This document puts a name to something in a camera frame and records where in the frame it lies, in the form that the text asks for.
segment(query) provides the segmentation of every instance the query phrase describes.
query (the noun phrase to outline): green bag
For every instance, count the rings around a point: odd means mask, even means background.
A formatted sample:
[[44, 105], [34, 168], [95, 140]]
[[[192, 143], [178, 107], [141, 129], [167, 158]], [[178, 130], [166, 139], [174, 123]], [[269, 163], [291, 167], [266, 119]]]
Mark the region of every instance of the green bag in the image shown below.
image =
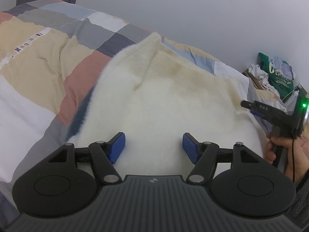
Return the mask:
[[268, 74], [268, 82], [272, 85], [280, 94], [280, 99], [287, 100], [294, 89], [293, 82], [287, 81], [284, 76], [279, 76], [271, 62], [269, 62], [269, 57], [259, 52], [259, 58], [261, 60], [261, 69]]

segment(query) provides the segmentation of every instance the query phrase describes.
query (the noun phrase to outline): knit sweater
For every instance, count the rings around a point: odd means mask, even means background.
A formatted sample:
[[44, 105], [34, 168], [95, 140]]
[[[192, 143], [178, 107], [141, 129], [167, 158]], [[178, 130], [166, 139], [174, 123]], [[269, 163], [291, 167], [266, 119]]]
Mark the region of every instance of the knit sweater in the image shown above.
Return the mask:
[[[263, 156], [261, 127], [240, 106], [237, 80], [216, 77], [162, 44], [157, 33], [118, 53], [95, 86], [75, 147], [126, 134], [114, 164], [125, 177], [183, 175], [193, 168], [182, 149], [190, 132], [198, 141], [232, 148], [242, 141]], [[220, 164], [216, 174], [230, 165]]]

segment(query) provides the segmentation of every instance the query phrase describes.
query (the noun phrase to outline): navy blue square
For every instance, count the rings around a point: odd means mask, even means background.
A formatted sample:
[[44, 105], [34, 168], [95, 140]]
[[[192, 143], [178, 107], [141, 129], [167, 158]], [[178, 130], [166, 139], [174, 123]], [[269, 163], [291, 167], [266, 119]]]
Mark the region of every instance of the navy blue square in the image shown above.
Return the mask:
[[113, 57], [119, 51], [132, 44], [135, 43], [129, 38], [119, 33], [115, 33], [109, 40], [97, 48], [97, 51], [109, 57]]
[[24, 4], [18, 5], [14, 8], [11, 8], [10, 10], [4, 11], [4, 12], [16, 17], [20, 14], [23, 14], [25, 11], [30, 11], [30, 10], [33, 10], [33, 9], [37, 9], [37, 8], [31, 6], [27, 3], [24, 3]]

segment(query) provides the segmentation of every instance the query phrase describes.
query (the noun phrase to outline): hand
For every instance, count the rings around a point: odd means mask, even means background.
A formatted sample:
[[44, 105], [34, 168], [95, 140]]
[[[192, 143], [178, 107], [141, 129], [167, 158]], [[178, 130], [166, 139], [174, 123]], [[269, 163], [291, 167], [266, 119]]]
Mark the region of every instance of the hand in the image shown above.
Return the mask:
[[[288, 165], [285, 170], [285, 175], [293, 180], [293, 163], [292, 163], [292, 139], [291, 138], [276, 138], [272, 137], [271, 133], [268, 133], [267, 138], [270, 141], [266, 144], [266, 153], [265, 153], [265, 160], [272, 164], [276, 159], [276, 155], [272, 149], [273, 143], [278, 146], [283, 146], [288, 149]], [[304, 154], [302, 147], [301, 147], [301, 140], [297, 138], [294, 141], [294, 159], [295, 159], [295, 185], [297, 186], [302, 179], [304, 178], [307, 170], [309, 169], [309, 160]]]

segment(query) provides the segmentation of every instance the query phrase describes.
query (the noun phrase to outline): bed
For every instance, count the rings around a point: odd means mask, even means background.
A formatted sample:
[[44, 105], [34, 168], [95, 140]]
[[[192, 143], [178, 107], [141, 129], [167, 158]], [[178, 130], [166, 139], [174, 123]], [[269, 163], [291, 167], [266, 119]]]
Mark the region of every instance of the bed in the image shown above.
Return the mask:
[[[109, 60], [150, 33], [61, 0], [0, 12], [0, 192], [9, 203], [14, 205], [17, 178], [65, 142], [78, 107]], [[236, 78], [242, 99], [268, 103], [258, 98], [251, 80], [215, 57], [165, 37], [162, 42], [215, 76]]]

